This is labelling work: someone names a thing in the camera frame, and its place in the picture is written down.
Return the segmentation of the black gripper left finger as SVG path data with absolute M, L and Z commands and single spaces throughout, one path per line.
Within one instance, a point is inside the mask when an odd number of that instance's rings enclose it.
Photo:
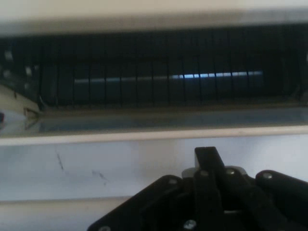
M 199 169 L 191 177 L 165 175 L 88 227 L 89 231 L 222 231 L 215 147 L 195 149 Z

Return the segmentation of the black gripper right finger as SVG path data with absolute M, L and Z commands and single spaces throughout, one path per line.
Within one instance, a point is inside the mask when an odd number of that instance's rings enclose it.
M 307 183 L 264 170 L 254 182 L 232 167 L 226 168 L 215 147 L 206 149 L 206 168 L 213 172 L 223 192 L 234 198 L 262 231 L 306 231 Z

